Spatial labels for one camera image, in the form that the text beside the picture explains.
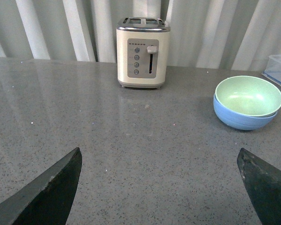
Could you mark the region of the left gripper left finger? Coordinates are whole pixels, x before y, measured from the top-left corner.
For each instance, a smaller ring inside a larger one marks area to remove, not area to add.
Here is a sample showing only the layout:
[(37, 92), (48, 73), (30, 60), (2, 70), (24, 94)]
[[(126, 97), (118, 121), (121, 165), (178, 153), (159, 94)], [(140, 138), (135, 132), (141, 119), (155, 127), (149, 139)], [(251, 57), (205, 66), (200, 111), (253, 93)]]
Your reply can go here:
[(64, 225), (82, 167), (75, 148), (53, 166), (0, 203), (0, 225)]

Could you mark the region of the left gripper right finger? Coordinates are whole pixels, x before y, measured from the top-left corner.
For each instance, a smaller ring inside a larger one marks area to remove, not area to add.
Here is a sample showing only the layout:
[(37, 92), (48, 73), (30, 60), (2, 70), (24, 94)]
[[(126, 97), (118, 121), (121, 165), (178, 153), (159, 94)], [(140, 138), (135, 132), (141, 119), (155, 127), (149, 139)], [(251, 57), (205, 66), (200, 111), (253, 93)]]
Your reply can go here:
[(247, 194), (263, 225), (281, 225), (281, 170), (241, 148), (237, 157)]

